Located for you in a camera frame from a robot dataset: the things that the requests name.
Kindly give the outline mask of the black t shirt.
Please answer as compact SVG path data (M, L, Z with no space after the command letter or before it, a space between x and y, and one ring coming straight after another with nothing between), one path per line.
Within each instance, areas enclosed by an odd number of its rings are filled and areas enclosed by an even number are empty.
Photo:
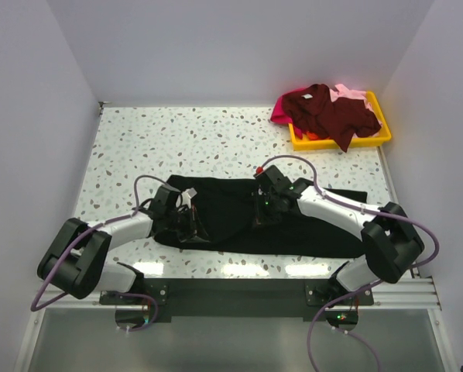
M172 175L171 186L194 188L197 214L210 236L209 243L179 241L177 234L163 231L154 240L180 250L221 251L255 255L287 255L352 259L364 254L362 241L332 224L286 213L278 224L256 224L254 179L218 179Z

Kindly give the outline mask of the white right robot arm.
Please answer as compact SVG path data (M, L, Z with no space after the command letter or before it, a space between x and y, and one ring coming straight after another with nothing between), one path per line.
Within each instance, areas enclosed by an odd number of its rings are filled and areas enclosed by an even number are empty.
M339 305L376 281L395 284L424 251L424 242L400 205L382 208L321 188L313 181L291 181L274 165L259 169L258 213L271 223L288 213L320 219L362 243L362 255L331 275L328 294Z

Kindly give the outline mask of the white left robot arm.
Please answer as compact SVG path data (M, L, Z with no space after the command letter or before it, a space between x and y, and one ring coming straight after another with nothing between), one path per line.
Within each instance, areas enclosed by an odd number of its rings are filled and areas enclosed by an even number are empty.
M160 233L175 233L184 243L208 243L194 204L197 191L180 191L167 184L159 187L146 208L105 222L68 219L39 262L37 275L77 299L93 291L116 292L127 304L144 295L143 274L127 264L105 263L108 252Z

